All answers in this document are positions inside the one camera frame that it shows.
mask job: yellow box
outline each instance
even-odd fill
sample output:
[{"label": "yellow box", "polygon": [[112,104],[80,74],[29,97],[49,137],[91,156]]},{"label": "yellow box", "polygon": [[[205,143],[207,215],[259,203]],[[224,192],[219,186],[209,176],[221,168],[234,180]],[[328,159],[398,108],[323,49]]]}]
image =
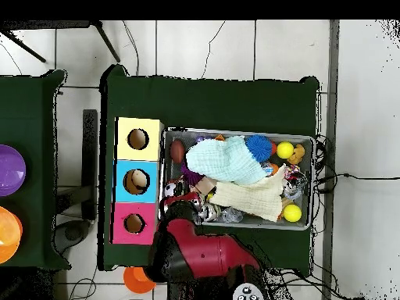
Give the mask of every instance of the yellow box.
[{"label": "yellow box", "polygon": [[[159,120],[118,118],[117,158],[120,160],[158,161],[163,124]],[[132,136],[141,134],[146,136],[146,144],[142,149],[132,147]]]}]

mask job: blue spiky ball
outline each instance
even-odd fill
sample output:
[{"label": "blue spiky ball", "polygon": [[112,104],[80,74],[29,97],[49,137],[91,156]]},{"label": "blue spiky ball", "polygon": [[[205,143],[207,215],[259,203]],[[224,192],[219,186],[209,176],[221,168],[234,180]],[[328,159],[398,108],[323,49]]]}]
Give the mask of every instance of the blue spiky ball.
[{"label": "blue spiky ball", "polygon": [[246,139],[246,146],[253,154],[254,159],[263,163],[277,150],[277,146],[267,137],[255,134]]}]

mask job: towel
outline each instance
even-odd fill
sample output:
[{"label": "towel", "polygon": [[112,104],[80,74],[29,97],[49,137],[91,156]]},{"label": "towel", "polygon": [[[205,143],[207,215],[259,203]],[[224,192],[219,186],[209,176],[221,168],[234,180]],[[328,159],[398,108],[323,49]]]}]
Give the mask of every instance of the towel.
[{"label": "towel", "polygon": [[284,179],[283,165],[275,175],[259,180],[251,185],[236,185],[218,182],[216,193],[209,200],[212,204],[234,207],[243,212],[254,214],[265,220],[276,222],[282,213]]},{"label": "towel", "polygon": [[189,149],[186,160],[191,171],[238,185],[253,184],[266,176],[240,136],[200,141]]}]

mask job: hole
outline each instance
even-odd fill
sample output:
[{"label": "hole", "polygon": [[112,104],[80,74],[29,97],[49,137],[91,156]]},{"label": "hole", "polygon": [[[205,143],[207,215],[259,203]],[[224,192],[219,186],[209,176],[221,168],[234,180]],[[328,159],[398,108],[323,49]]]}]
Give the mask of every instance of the hole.
[{"label": "hole", "polygon": [[123,221],[123,226],[132,234],[139,234],[145,228],[145,221],[139,214],[130,214]]},{"label": "hole", "polygon": [[143,195],[149,186],[150,176],[144,170],[129,170],[123,177],[123,187],[132,195]]},{"label": "hole", "polygon": [[133,129],[128,134],[127,141],[130,147],[140,151],[148,145],[148,134],[143,129]]}]

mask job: colorful shape sorter box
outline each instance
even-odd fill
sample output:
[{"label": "colorful shape sorter box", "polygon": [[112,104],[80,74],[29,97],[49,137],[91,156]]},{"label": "colorful shape sorter box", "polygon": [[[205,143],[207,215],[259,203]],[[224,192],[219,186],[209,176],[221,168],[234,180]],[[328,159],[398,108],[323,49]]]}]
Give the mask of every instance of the colorful shape sorter box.
[{"label": "colorful shape sorter box", "polygon": [[151,245],[157,224],[159,120],[115,118],[110,243]]}]

